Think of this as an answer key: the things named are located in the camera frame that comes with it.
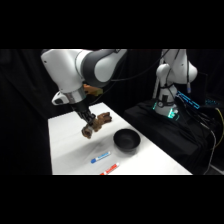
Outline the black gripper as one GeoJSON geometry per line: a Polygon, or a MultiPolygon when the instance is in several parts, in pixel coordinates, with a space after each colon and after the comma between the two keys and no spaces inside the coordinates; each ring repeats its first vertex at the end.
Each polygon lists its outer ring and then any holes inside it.
{"type": "Polygon", "coordinates": [[[81,119],[86,121],[84,129],[91,129],[90,127],[97,120],[97,116],[89,110],[89,104],[87,100],[84,99],[77,103],[71,103],[70,106],[79,115],[81,119]]]}

